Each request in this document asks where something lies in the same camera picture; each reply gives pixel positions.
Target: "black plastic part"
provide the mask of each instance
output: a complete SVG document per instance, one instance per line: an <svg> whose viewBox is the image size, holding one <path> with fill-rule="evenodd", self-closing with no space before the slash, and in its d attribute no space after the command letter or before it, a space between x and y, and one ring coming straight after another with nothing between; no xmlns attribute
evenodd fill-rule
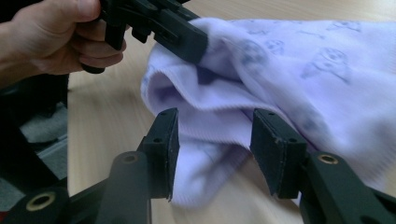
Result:
<svg viewBox="0 0 396 224"><path fill-rule="evenodd" d="M394 215L378 197L385 202L394 202L394 199L390 201L367 188L342 158L326 152L311 153L305 168L318 199L318 203L312 203L309 198L305 200L306 192L302 191L305 223L396 223ZM324 220L313 222L318 217Z"/></svg>
<svg viewBox="0 0 396 224"><path fill-rule="evenodd" d="M105 72L105 68L97 68L97 67L92 67L89 66L87 64L82 63L81 64L82 69L84 69L84 71L91 73L91 74L101 74Z"/></svg>
<svg viewBox="0 0 396 224"><path fill-rule="evenodd" d="M106 180L70 198L70 224L92 224L96 220L105 193Z"/></svg>
<svg viewBox="0 0 396 224"><path fill-rule="evenodd" d="M200 62L208 45L207 34L188 23L198 16L179 2L102 0L101 17L106 21L106 42L114 49L120 49L125 24L129 24L133 28L133 36L139 41L145 43L149 33L142 31L150 30L155 33L154 39L158 43L179 58L189 63Z"/></svg>
<svg viewBox="0 0 396 224"><path fill-rule="evenodd" d="M138 149L148 155L151 198L172 199L178 150L177 109L167 109L154 120Z"/></svg>
<svg viewBox="0 0 396 224"><path fill-rule="evenodd" d="M69 196L64 188L33 192L20 200L2 224L69 223Z"/></svg>
<svg viewBox="0 0 396 224"><path fill-rule="evenodd" d="M275 113L256 109L250 150L271 194L279 199L296 198L299 192L296 167L304 161L305 140Z"/></svg>
<svg viewBox="0 0 396 224"><path fill-rule="evenodd" d="M109 44L113 49L121 50L122 42L125 34L126 24L121 24L118 26L113 26L110 24L106 25L106 36L105 41Z"/></svg>
<svg viewBox="0 0 396 224"><path fill-rule="evenodd" d="M28 213L25 201L32 198L27 196L12 208L7 215L7 220L12 222L7 224L149 224L150 199L172 198L178 150L177 109L172 108L157 116L137 151L122 153L113 161L107 180L70 200L62 188L66 194L60 194L60 202L46 208L45 213L33 214L34 217L25 214Z"/></svg>
<svg viewBox="0 0 396 224"><path fill-rule="evenodd" d="M186 2L189 2L190 0L177 0L180 4L184 4Z"/></svg>
<svg viewBox="0 0 396 224"><path fill-rule="evenodd" d="M393 214L394 219L396 220L396 198L391 197L390 195L380 192L376 189L372 189L375 197L384 205L384 207Z"/></svg>
<svg viewBox="0 0 396 224"><path fill-rule="evenodd" d="M113 162L96 224L150 223L148 159L143 152L120 154Z"/></svg>

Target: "white sock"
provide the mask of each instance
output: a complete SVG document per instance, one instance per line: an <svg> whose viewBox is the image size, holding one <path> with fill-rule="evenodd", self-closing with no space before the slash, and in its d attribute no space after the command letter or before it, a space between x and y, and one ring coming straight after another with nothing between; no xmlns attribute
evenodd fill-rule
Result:
<svg viewBox="0 0 396 224"><path fill-rule="evenodd" d="M192 23L209 37L201 62L157 45L141 86L154 114L179 110L173 203L209 201L248 154L235 145L248 149L255 107L276 112L315 150L343 157L366 184L383 186L377 179L396 155L396 22Z"/></svg>

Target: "table surface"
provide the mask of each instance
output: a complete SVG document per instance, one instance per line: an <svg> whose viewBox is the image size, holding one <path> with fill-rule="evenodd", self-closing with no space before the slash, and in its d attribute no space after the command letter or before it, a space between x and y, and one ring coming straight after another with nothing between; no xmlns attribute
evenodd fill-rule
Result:
<svg viewBox="0 0 396 224"><path fill-rule="evenodd" d="M201 17L274 20L396 21L395 0L193 0L184 5ZM125 35L121 63L101 75L70 76L68 94L68 186L70 194L105 179L115 156L136 150L154 117L140 98L147 44ZM396 172L388 193L396 195ZM290 201L271 198L253 159L226 182L208 206L187 210L153 200L153 223L303 223Z"/></svg>

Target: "gray floor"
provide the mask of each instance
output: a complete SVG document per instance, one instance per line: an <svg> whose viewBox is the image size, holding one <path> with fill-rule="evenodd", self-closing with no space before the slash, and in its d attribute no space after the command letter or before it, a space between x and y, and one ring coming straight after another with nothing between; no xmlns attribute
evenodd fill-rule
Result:
<svg viewBox="0 0 396 224"><path fill-rule="evenodd" d="M62 179L67 176L67 109L58 104L51 118L36 116L21 127L29 142L58 141L37 153L38 157ZM0 211L9 210L23 194L0 177Z"/></svg>

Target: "screw hole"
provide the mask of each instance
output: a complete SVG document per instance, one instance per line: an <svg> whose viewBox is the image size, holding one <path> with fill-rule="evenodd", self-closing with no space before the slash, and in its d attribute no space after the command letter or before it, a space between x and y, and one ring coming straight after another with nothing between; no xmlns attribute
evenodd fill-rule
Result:
<svg viewBox="0 0 396 224"><path fill-rule="evenodd" d="M327 164L334 165L334 164L338 163L338 160L335 157L330 156L330 155L319 155L318 158L320 161L327 163Z"/></svg>
<svg viewBox="0 0 396 224"><path fill-rule="evenodd" d="M26 204L26 210L35 212L41 210L55 201L55 193L52 191L44 192L36 195Z"/></svg>
<svg viewBox="0 0 396 224"><path fill-rule="evenodd" d="M136 162L136 161L137 161L137 157L136 157L135 155L133 155L133 156L126 156L126 157L124 157L124 158L122 159L122 162L123 162L123 163L126 163L126 164L134 163L134 162Z"/></svg>

